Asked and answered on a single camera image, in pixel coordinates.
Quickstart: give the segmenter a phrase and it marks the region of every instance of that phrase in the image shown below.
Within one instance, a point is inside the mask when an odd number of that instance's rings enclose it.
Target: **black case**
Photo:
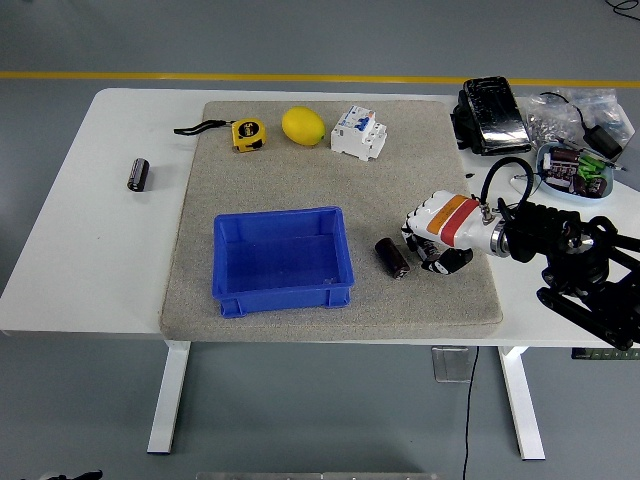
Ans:
[[[520,110],[504,77],[467,80],[451,115],[458,148],[479,155],[531,150]]]

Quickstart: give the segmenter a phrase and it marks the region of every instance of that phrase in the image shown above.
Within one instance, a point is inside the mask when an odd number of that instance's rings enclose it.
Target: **gray felt mat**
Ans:
[[[203,118],[261,119],[266,145],[235,153],[228,128],[200,134],[185,196],[160,320],[168,339],[191,341],[335,341],[477,338],[502,320],[486,258],[450,276],[420,268],[404,246],[407,212],[436,190],[468,194],[449,120],[437,102],[382,101],[376,111],[388,138],[377,160],[363,162],[330,149],[330,131],[351,106],[307,102],[327,127],[315,147],[287,139],[280,120],[289,102],[211,102]],[[344,213],[356,283],[351,304],[250,313],[225,319],[211,296],[213,218],[221,213],[339,206]],[[374,251],[391,237],[412,267],[392,279]]]

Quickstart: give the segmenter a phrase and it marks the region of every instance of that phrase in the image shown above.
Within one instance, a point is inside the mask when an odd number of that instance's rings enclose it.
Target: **table leg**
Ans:
[[[170,453],[173,441],[173,431],[178,416],[182,382],[187,369],[189,348],[191,342],[176,342],[167,340],[169,352],[164,367],[162,385],[158,394],[158,405],[153,418],[151,436],[147,453]]]
[[[526,349],[527,347],[498,347],[498,352],[516,427],[520,456],[523,460],[544,460],[538,422],[520,358]]]

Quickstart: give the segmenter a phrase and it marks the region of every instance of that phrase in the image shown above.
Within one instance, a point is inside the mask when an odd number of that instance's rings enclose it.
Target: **gray floor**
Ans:
[[[604,1],[470,3],[2,2],[0,71],[640,78],[640,22]],[[91,99],[107,87],[455,94],[459,85],[0,79],[0,289]],[[640,91],[618,97],[638,127]],[[461,476],[466,386],[437,384],[426,347],[194,345],[174,451],[150,456],[165,355],[161,341],[1,337],[0,480],[95,468],[118,480]],[[497,353],[481,349],[468,478],[638,476],[638,364],[569,355],[523,357],[547,453],[523,462]]]

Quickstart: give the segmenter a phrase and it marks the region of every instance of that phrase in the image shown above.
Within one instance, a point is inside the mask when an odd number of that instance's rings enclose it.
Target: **blue plastic bin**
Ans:
[[[338,207],[218,215],[212,295],[225,318],[344,307],[354,284]]]

